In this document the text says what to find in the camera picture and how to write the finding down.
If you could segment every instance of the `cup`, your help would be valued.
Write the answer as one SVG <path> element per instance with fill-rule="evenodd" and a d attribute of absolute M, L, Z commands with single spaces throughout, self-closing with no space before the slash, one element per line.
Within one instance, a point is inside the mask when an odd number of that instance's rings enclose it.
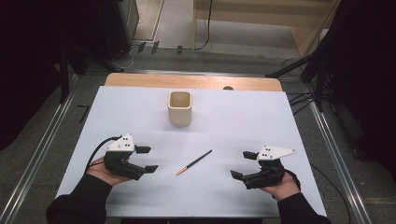
<path fill-rule="evenodd" d="M 169 94 L 169 120 L 175 125 L 191 123 L 192 94 L 188 91 L 172 91 Z"/>

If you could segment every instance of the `pencil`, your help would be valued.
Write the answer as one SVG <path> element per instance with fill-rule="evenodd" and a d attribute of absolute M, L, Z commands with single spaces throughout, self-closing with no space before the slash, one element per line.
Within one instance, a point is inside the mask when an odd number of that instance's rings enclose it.
<path fill-rule="evenodd" d="M 201 156 L 200 158 L 196 159 L 195 161 L 193 161 L 192 163 L 188 164 L 187 166 L 183 167 L 183 169 L 179 170 L 177 172 L 176 175 L 180 175 L 181 173 L 185 172 L 187 169 L 189 169 L 190 167 L 192 167 L 196 162 L 200 161 L 203 157 L 207 156 L 207 154 L 211 153 L 212 149 L 210 149 L 208 152 L 206 152 L 203 156 Z"/>

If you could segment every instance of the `black sleeve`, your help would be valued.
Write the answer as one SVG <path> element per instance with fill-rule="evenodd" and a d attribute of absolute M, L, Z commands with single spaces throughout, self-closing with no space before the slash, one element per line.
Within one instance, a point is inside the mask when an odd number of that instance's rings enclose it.
<path fill-rule="evenodd" d="M 85 174 L 69 195 L 61 195 L 47 209 L 51 223 L 105 223 L 106 200 L 113 187 Z"/>
<path fill-rule="evenodd" d="M 277 203 L 282 224 L 330 224 L 326 217 L 318 215 L 302 193 L 294 194 Z"/>

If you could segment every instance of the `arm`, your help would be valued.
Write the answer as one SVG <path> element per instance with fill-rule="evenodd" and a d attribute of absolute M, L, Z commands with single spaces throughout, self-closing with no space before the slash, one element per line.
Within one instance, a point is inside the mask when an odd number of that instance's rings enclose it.
<path fill-rule="evenodd" d="M 314 211 L 288 172 L 285 172 L 282 182 L 278 185 L 261 189 L 277 200 L 282 224 L 331 223 L 328 218 Z"/>
<path fill-rule="evenodd" d="M 49 223 L 105 223 L 106 199 L 113 186 L 128 178 L 112 175 L 103 158 L 94 161 L 69 195 L 55 199 L 47 209 Z"/>

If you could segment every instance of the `hand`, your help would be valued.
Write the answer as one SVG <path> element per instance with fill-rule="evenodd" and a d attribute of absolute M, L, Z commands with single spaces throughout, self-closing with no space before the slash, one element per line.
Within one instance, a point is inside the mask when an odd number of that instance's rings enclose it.
<path fill-rule="evenodd" d="M 111 174 L 105 167 L 104 157 L 93 161 L 86 174 L 93 175 L 111 186 L 116 186 L 122 182 L 131 180 L 127 177 Z"/>
<path fill-rule="evenodd" d="M 282 181 L 278 185 L 261 189 L 271 194 L 277 201 L 281 201 L 291 195 L 300 193 L 296 182 L 294 182 L 291 175 L 287 172 L 285 172 Z"/>

